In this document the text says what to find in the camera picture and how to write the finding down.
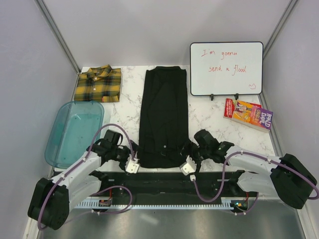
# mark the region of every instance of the black whiteboard frame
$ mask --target black whiteboard frame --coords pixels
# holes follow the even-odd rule
[[[263,91],[263,78],[264,78],[264,44],[261,42],[261,41],[217,41],[217,42],[192,42],[190,45],[189,45],[189,80],[190,80],[190,94],[192,96],[211,96],[211,95],[214,95],[214,96],[233,96],[235,94],[237,94],[237,92],[234,92],[233,94],[226,94],[226,95],[215,95],[215,94],[210,94],[210,95],[194,95],[192,92],[191,92],[191,46],[192,44],[195,44],[195,43],[254,43],[254,42],[259,42],[262,44],[263,46],[263,53],[262,53],[262,56],[263,56],[263,59],[262,59],[262,68],[261,68],[261,91],[260,93],[258,94],[238,94],[240,96],[247,96],[247,95],[260,95]]]

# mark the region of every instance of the white wall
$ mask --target white wall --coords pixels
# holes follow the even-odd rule
[[[319,180],[319,1],[301,0],[264,61],[264,93],[284,152]],[[319,225],[319,201],[310,201]]]
[[[0,238],[22,238],[44,150],[76,73],[34,0],[0,7]]]
[[[189,65],[196,41],[267,43],[289,0],[44,0],[82,66]]]

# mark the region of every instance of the book cover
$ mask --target book cover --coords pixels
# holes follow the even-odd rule
[[[224,117],[230,118],[233,116],[233,112],[235,110],[235,104],[232,99],[226,98]]]
[[[230,98],[226,98],[226,102],[225,102],[225,110],[224,110],[224,118],[229,118],[231,119],[232,116],[233,116],[233,113],[235,111],[235,104],[236,104],[236,108],[239,108],[240,105],[237,104],[237,102],[244,102],[244,101],[233,101],[232,99]],[[255,104],[255,103],[249,103],[253,106],[258,106],[258,107],[261,107],[261,105],[259,104]]]
[[[251,111],[250,123],[262,129],[270,131],[274,113],[257,106],[253,106]]]
[[[237,101],[235,104],[235,110],[232,116],[232,120],[249,124],[250,123],[250,114],[253,108],[253,104],[244,102],[244,101]]]

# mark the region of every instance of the folded plaid shirt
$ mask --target folded plaid shirt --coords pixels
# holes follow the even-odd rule
[[[75,90],[75,101],[120,101],[121,69],[112,69],[110,65],[90,68],[79,75]]]

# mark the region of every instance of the white marble table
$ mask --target white marble table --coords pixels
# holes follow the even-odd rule
[[[104,122],[116,123],[123,127],[130,139],[139,142],[140,112],[144,90],[144,79],[146,70],[151,70],[155,66],[112,66],[122,69],[122,89],[120,102],[102,103],[104,112]],[[226,97],[215,97],[210,101],[209,97],[195,97],[190,94],[189,66],[180,66],[187,70],[187,91],[188,91],[188,127],[189,138],[201,129],[209,131],[218,141],[229,141],[245,149],[275,155],[268,133],[263,133],[253,128],[247,127],[237,122],[233,122],[223,117]],[[86,72],[89,67],[83,67],[82,72]],[[259,103],[258,96],[240,96],[243,101]],[[120,131],[116,127],[109,129]],[[123,145],[128,145],[127,140],[123,140]],[[109,161],[99,168],[100,171],[122,172],[118,162]],[[227,167],[227,171],[236,171],[236,167]],[[222,164],[216,164],[207,159],[202,162],[201,171],[221,171]],[[140,168],[139,172],[180,172],[179,168],[170,169],[146,169]]]

